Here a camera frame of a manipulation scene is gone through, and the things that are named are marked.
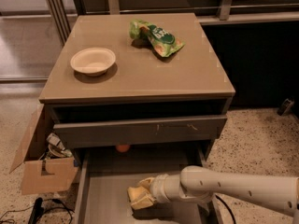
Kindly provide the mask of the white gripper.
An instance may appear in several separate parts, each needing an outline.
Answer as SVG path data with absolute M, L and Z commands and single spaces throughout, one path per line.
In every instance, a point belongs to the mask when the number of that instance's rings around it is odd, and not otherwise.
M 147 193 L 139 200 L 135 202 L 130 201 L 130 205 L 134 210 L 140 210 L 151 207 L 156 203 L 169 203 L 170 200 L 166 196 L 164 190 L 165 180 L 168 178 L 168 174 L 157 175 L 156 177 L 147 177 L 138 182 L 140 187 L 147 190 Z

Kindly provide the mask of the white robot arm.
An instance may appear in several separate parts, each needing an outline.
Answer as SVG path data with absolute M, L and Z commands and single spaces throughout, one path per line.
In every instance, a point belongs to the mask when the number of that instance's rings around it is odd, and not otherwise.
M 187 166 L 175 175 L 147 177 L 127 190 L 135 210 L 157 203 L 186 202 L 204 205 L 221 193 L 292 217 L 299 222 L 299 179 L 291 176 L 222 173 Z

